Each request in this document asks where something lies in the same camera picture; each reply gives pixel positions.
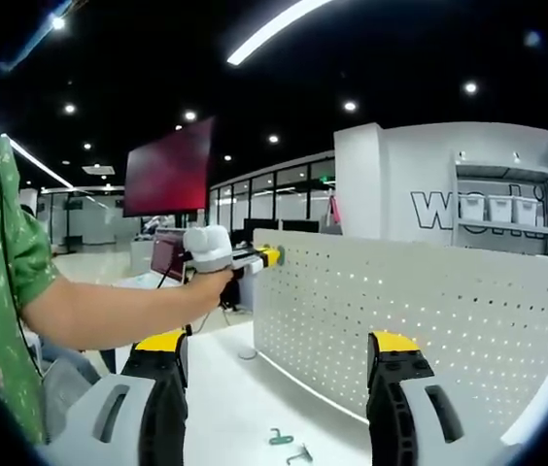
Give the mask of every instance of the white shelf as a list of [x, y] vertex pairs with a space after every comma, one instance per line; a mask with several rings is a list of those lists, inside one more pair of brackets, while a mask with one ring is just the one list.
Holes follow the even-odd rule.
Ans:
[[522, 163], [496, 165], [481, 161], [456, 161], [459, 179], [489, 180], [521, 183], [548, 183], [548, 168], [528, 166]]
[[469, 220], [466, 218], [459, 218], [458, 225], [475, 226], [479, 228], [494, 228], [498, 230], [514, 230], [548, 236], [548, 227], [546, 226], [521, 225], [519, 223], [505, 223], [501, 221]]

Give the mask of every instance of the pegboard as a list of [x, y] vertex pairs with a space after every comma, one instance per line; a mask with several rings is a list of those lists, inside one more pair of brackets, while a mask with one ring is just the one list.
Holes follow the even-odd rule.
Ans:
[[502, 433], [548, 374], [548, 259], [257, 230], [285, 264], [257, 278], [257, 350], [365, 416], [367, 334], [400, 333]]

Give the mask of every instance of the hand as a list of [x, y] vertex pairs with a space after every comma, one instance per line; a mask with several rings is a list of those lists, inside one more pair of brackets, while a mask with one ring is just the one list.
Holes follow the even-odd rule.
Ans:
[[233, 279], [233, 272], [224, 269], [212, 274], [196, 274], [188, 283], [187, 288], [194, 302], [202, 305], [207, 311], [214, 310], [220, 304], [226, 284]]

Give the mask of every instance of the black ceiling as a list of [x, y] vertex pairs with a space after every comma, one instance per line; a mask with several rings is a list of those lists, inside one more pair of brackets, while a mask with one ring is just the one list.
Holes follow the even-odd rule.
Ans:
[[[111, 164], [108, 182], [123, 184], [129, 151], [185, 124], [186, 109], [218, 117], [212, 183], [332, 149], [333, 131], [369, 121], [548, 129], [548, 0], [334, 0], [240, 67], [226, 64], [295, 1], [79, 2], [67, 28], [1, 83], [0, 133], [71, 183], [96, 185], [83, 165]], [[462, 92], [467, 80], [477, 95]], [[342, 110], [346, 99], [355, 114]], [[273, 132], [278, 146], [267, 143]], [[59, 186], [19, 166], [23, 181]]]

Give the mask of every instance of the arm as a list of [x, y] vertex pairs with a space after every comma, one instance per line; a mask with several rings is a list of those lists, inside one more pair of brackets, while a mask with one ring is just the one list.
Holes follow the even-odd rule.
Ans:
[[104, 350], [186, 325], [216, 309], [232, 272], [197, 275], [187, 285], [132, 289], [58, 277], [22, 309], [26, 324], [53, 343]]

